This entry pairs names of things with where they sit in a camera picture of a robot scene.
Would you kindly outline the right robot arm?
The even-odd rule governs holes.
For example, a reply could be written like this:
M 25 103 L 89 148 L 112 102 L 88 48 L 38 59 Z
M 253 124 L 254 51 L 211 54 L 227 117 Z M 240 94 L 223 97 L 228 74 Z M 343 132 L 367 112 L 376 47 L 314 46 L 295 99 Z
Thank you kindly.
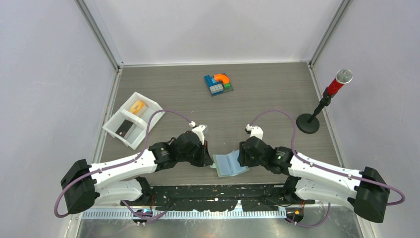
M 333 166 L 287 147 L 272 148 L 255 136 L 240 142 L 239 149 L 241 166 L 262 166 L 287 176 L 282 192 L 288 203 L 318 200 L 347 207 L 374 223 L 384 221 L 390 189 L 381 187 L 385 181 L 374 168 Z

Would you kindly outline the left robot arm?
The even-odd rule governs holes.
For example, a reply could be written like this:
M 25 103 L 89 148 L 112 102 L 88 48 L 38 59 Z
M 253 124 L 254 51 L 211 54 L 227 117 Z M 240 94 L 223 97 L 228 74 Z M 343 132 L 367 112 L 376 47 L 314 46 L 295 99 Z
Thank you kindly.
M 136 201 L 147 205 L 152 198 L 149 184 L 137 176 L 151 174 L 188 162 L 192 166 L 205 167 L 213 164 L 208 153 L 205 132 L 199 125 L 169 142 L 155 143 L 139 154 L 111 162 L 88 164 L 85 159 L 76 161 L 62 178 L 62 192 L 54 206 L 65 200 L 67 214 L 78 214 L 101 203 L 116 200 Z

